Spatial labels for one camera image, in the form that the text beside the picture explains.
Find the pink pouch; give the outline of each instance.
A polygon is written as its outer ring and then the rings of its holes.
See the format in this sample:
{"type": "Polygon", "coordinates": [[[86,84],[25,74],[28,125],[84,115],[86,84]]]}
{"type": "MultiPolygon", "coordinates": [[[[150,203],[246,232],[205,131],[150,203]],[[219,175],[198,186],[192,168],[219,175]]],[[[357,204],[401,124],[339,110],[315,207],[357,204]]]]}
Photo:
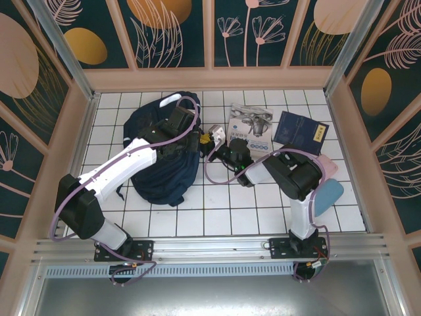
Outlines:
{"type": "Polygon", "coordinates": [[[337,165],[328,158],[328,156],[320,155],[317,157],[317,160],[321,162],[326,171],[326,180],[331,178],[338,170],[337,165]]]}

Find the paper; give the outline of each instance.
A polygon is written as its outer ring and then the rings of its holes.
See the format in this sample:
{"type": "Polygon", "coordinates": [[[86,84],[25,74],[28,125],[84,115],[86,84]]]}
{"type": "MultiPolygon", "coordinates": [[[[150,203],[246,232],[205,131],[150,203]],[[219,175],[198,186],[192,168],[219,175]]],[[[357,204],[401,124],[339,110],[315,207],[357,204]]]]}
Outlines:
{"type": "Polygon", "coordinates": [[[260,107],[231,106],[228,125],[228,145],[234,138],[247,140],[252,158],[259,158],[272,150],[273,110],[260,107]]]}

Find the flower illustration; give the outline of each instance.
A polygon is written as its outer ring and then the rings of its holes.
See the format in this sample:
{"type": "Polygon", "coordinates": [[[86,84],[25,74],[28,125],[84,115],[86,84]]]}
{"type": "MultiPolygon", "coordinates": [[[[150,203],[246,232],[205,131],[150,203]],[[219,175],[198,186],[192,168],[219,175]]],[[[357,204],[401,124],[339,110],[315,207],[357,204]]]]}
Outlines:
{"type": "Polygon", "coordinates": [[[257,53],[256,66],[259,65],[259,48],[260,45],[276,43],[285,40],[285,32],[282,32],[284,25],[282,25],[282,17],[267,18],[262,24],[262,17],[259,16],[252,20],[253,33],[255,34],[257,53]]]}
{"type": "Polygon", "coordinates": [[[275,7],[277,5],[286,5],[289,0],[245,0],[247,5],[247,17],[245,18],[245,32],[244,32],[244,50],[243,60],[244,67],[247,66],[247,31],[249,29],[250,10],[259,7],[275,7]]]}
{"type": "MultiPolygon", "coordinates": [[[[35,180],[32,180],[31,178],[13,169],[13,161],[14,161],[14,158],[16,157],[16,152],[18,150],[18,143],[19,143],[19,138],[15,134],[11,133],[8,139],[4,131],[0,132],[0,172],[12,171],[13,173],[21,176],[22,178],[30,182],[35,182],[35,180]]],[[[24,196],[25,198],[30,197],[30,194],[22,192],[2,182],[0,182],[0,187],[6,190],[9,190],[11,192],[14,192],[16,194],[19,194],[21,196],[24,196]]],[[[5,214],[0,214],[0,216],[14,217],[12,215],[5,215],[5,214]]]]}
{"type": "Polygon", "coordinates": [[[9,140],[4,131],[0,132],[0,170],[10,171],[13,168],[13,160],[18,150],[18,136],[11,133],[9,140]]]}
{"type": "Polygon", "coordinates": [[[231,67],[230,58],[228,57],[228,50],[226,47],[226,39],[230,36],[242,35],[243,28],[240,28],[241,24],[239,23],[238,17],[227,18],[226,21],[224,18],[219,18],[217,22],[222,37],[224,37],[226,61],[228,62],[228,67],[231,67]]]}
{"type": "Polygon", "coordinates": [[[245,0],[245,4],[250,9],[258,7],[275,7],[276,5],[285,5],[289,0],[245,0]]]}

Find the yellow object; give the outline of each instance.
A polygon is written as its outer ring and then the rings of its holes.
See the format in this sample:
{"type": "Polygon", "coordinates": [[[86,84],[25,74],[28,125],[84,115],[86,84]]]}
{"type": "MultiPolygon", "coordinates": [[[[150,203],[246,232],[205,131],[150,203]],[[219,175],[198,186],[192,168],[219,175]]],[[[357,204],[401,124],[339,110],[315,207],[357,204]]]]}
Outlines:
{"type": "Polygon", "coordinates": [[[362,109],[375,117],[383,111],[392,91],[392,80],[386,70],[372,69],[364,79],[361,88],[362,109]]]}
{"type": "Polygon", "coordinates": [[[173,13],[179,24],[187,20],[190,15],[191,0],[127,0],[134,16],[144,25],[157,29],[169,28],[172,23],[165,16],[161,2],[168,11],[168,15],[173,13]]]}
{"type": "Polygon", "coordinates": [[[200,144],[207,144],[211,141],[211,135],[210,134],[204,134],[200,136],[200,144]]]}
{"type": "Polygon", "coordinates": [[[98,65],[107,59],[107,48],[101,38],[85,28],[73,28],[66,33],[67,40],[76,58],[89,65],[98,65]]]}
{"type": "Polygon", "coordinates": [[[323,33],[342,35],[350,33],[367,0],[317,0],[314,23],[323,33]]]}

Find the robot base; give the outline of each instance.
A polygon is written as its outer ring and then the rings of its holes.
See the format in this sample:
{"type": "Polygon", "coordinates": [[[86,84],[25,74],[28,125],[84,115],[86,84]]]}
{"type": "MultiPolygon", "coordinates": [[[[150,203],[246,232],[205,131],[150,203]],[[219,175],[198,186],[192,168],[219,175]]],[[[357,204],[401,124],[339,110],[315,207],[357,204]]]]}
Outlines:
{"type": "MultiPolygon", "coordinates": [[[[152,260],[152,254],[152,240],[132,240],[130,250],[127,254],[124,255],[124,257],[135,260],[150,261],[152,260]]],[[[97,243],[95,243],[95,255],[93,257],[93,260],[95,262],[126,262],[125,260],[121,260],[115,257],[97,243]]]]}
{"type": "Polygon", "coordinates": [[[269,239],[272,259],[317,259],[319,253],[314,247],[319,249],[326,257],[328,256],[326,239],[318,237],[317,230],[305,240],[298,239],[291,231],[289,231],[289,237],[287,238],[269,239]]]}

